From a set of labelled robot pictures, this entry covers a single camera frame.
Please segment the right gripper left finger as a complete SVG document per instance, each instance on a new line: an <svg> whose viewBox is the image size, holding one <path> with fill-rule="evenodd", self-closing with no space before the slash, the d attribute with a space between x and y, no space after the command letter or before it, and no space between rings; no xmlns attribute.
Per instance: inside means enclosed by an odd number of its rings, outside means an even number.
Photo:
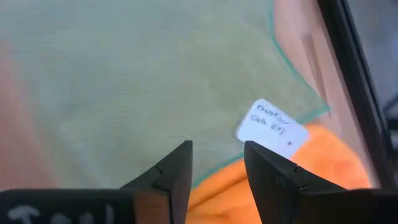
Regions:
<svg viewBox="0 0 398 224"><path fill-rule="evenodd" d="M1 223L184 223L192 163L193 143L184 141L120 189L3 190Z"/></svg>

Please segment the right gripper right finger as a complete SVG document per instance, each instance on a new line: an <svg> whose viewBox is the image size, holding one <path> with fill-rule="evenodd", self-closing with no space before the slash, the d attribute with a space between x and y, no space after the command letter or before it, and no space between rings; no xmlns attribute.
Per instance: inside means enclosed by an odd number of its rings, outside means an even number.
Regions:
<svg viewBox="0 0 398 224"><path fill-rule="evenodd" d="M396 190L345 189L254 141L244 163L263 223L397 223Z"/></svg>

